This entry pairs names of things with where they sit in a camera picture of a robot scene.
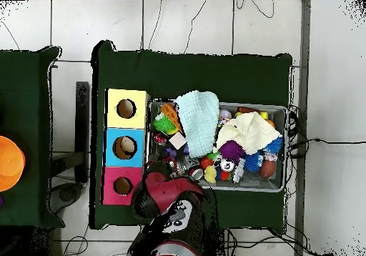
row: red ball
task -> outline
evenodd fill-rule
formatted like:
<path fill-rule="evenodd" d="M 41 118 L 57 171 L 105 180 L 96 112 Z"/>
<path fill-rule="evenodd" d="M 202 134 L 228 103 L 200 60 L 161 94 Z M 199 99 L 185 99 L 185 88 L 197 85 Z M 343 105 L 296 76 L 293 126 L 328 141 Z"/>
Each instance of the red ball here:
<path fill-rule="evenodd" d="M 199 164 L 201 165 L 202 169 L 206 169 L 208 166 L 212 166 L 214 161 L 208 157 L 204 157 L 201 159 Z"/>
<path fill-rule="evenodd" d="M 276 171 L 276 162 L 265 160 L 259 169 L 259 175 L 263 178 L 270 178 Z"/>
<path fill-rule="evenodd" d="M 227 180 L 229 178 L 230 172 L 221 171 L 220 179 Z"/>

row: dark green cloth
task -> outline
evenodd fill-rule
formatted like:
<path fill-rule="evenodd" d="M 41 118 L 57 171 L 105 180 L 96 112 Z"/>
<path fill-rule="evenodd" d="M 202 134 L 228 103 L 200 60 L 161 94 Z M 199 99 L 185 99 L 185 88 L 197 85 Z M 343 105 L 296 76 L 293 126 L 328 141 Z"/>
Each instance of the dark green cloth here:
<path fill-rule="evenodd" d="M 63 227 L 50 213 L 50 106 L 47 75 L 59 47 L 38 52 L 0 51 L 0 135 L 13 140 L 26 157 L 19 182 L 0 192 L 0 225 Z"/>
<path fill-rule="evenodd" d="M 272 57 L 123 52 L 113 51 L 109 41 L 101 41 L 94 48 L 92 63 L 93 88 L 98 89 L 95 187 L 97 228 L 105 224 L 141 223 L 132 216 L 129 207 L 99 204 L 106 88 L 145 90 L 151 98 L 168 99 L 196 89 L 214 92 L 221 102 L 288 105 L 289 72 L 292 65 L 289 54 Z M 220 227 L 270 227 L 276 232 L 282 232 L 283 190 L 277 193 L 217 191 L 217 201 Z"/>

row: metal frame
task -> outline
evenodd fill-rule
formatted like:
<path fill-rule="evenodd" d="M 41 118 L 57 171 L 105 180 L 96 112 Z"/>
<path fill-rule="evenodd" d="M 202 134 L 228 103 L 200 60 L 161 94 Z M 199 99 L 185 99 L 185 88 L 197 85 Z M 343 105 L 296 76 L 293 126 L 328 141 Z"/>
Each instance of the metal frame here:
<path fill-rule="evenodd" d="M 301 52 L 300 52 L 300 85 L 299 85 L 299 110 L 300 132 L 298 142 L 305 142 L 307 138 L 307 84 L 309 76 L 310 53 L 310 8 L 311 0 L 302 0 L 301 20 Z M 299 152 L 305 151 L 306 144 L 299 148 Z M 303 245 L 304 210 L 305 210 L 305 157 L 297 159 L 296 180 L 296 204 L 295 204 L 295 241 Z M 295 245 L 294 256 L 302 256 L 302 248 Z"/>
<path fill-rule="evenodd" d="M 89 93 L 88 82 L 76 83 L 75 151 L 52 158 L 51 177 L 75 167 L 75 181 L 82 183 L 88 181 Z"/>

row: pink box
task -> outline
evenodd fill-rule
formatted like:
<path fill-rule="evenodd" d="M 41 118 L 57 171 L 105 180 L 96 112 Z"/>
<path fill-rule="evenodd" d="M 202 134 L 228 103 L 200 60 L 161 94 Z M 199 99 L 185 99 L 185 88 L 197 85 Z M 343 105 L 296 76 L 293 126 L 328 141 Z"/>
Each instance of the pink box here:
<path fill-rule="evenodd" d="M 105 167 L 104 193 L 102 205 L 125 205 L 131 204 L 134 188 L 142 180 L 143 168 L 138 167 Z M 126 177 L 132 183 L 132 190 L 127 195 L 119 195 L 114 191 L 113 184 L 119 177 Z"/>

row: table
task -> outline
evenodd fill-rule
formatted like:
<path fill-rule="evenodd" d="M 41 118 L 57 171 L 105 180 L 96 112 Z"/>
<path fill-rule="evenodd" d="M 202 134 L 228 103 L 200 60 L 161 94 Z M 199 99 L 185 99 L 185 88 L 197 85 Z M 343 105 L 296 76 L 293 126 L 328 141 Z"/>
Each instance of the table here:
<path fill-rule="evenodd" d="M 18 144 L 26 157 L 19 182 L 1 192 L 5 204 L 0 207 L 0 226 L 65 227 L 49 209 L 50 191 L 57 193 L 51 178 L 75 167 L 75 180 L 88 180 L 89 83 L 76 83 L 75 152 L 51 155 L 48 78 L 59 52 L 57 46 L 37 52 L 0 51 L 0 135 Z"/>
<path fill-rule="evenodd" d="M 100 205 L 104 126 L 104 91 L 145 90 L 151 98 L 175 98 L 198 90 L 214 92 L 220 102 L 288 106 L 289 54 L 208 56 L 152 51 L 114 51 L 110 41 L 93 50 L 91 91 L 90 227 L 138 225 L 130 207 Z M 285 190 L 281 192 L 217 191 L 220 227 L 268 227 L 283 233 Z"/>

